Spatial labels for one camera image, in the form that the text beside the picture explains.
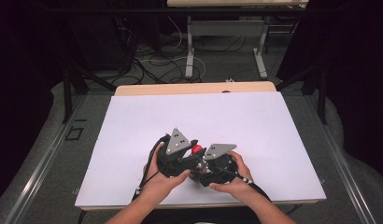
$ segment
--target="robotic device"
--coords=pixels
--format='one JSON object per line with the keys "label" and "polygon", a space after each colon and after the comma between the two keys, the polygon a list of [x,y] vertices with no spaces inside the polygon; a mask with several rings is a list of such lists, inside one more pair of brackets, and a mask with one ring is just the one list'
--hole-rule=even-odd
{"label": "robotic device", "polygon": [[235,177],[242,179],[252,188],[256,189],[269,201],[267,194],[255,185],[251,180],[244,178],[237,170],[235,160],[227,154],[227,152],[236,148],[234,144],[212,144],[208,150],[197,145],[197,140],[189,141],[177,128],[171,135],[166,134],[159,139],[149,154],[149,161],[145,169],[139,187],[135,191],[134,198],[137,197],[139,191],[149,181],[146,180],[152,156],[155,148],[161,143],[164,145],[160,148],[157,156],[157,166],[159,172],[163,175],[177,176],[185,170],[191,170],[190,178],[196,182],[200,182],[204,187],[210,183],[226,184],[231,182]]}

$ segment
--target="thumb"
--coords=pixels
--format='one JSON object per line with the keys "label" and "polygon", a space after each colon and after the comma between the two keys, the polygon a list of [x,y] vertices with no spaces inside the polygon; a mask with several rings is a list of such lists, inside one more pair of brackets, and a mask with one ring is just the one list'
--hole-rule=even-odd
{"label": "thumb", "polygon": [[210,183],[209,187],[219,192],[229,192],[229,185]]}
{"label": "thumb", "polygon": [[189,176],[190,173],[191,173],[190,170],[185,170],[180,175],[178,175],[176,177],[172,177],[171,179],[174,179],[174,181],[177,183],[177,185],[179,185],[179,184],[183,183],[183,181],[185,181],[185,179]]}

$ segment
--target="table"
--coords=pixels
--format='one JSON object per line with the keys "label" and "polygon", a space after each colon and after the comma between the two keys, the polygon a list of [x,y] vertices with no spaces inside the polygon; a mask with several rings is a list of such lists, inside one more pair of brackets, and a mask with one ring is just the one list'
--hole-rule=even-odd
{"label": "table", "polygon": [[[271,82],[232,82],[118,87],[75,206],[127,205],[149,151],[175,127],[203,147],[237,144],[235,151],[274,203],[326,199],[281,93]],[[186,180],[159,208],[241,205],[228,194]]]}
{"label": "table", "polygon": [[[306,5],[308,0],[168,0],[170,7],[273,7]],[[194,35],[249,35],[259,36],[258,47],[253,49],[258,72],[261,79],[268,78],[262,49],[267,35],[270,17],[263,21],[193,21],[188,16],[188,58],[185,77],[192,77],[194,48],[192,37]]]}

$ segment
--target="white paper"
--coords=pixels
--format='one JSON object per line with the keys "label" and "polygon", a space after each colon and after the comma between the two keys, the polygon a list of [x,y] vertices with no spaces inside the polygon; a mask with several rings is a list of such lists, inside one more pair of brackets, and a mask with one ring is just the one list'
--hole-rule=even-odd
{"label": "white paper", "polygon": [[[128,204],[149,151],[178,128],[209,147],[236,144],[254,181],[273,202],[326,199],[279,92],[113,96],[76,206]],[[187,179],[162,202],[237,203],[230,195]]]}

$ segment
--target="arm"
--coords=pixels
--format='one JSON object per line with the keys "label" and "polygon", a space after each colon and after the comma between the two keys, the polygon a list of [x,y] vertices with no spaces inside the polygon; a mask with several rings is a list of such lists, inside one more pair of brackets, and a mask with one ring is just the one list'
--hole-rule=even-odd
{"label": "arm", "polygon": [[155,149],[151,166],[149,167],[147,180],[152,176],[153,178],[146,183],[135,200],[119,211],[119,213],[106,224],[141,223],[142,220],[169,195],[174,187],[181,184],[188,177],[190,173],[189,170],[178,176],[169,178],[159,172],[156,161],[157,154],[162,146],[163,144],[159,144]]}
{"label": "arm", "polygon": [[[229,152],[229,155],[235,159],[235,162],[238,165],[238,173],[245,178],[252,180],[250,170],[244,164],[242,157],[235,152]],[[235,178],[230,184],[221,185],[211,183],[209,187],[219,192],[230,193],[235,199],[250,207],[262,224],[295,223],[275,205],[239,178]]]}

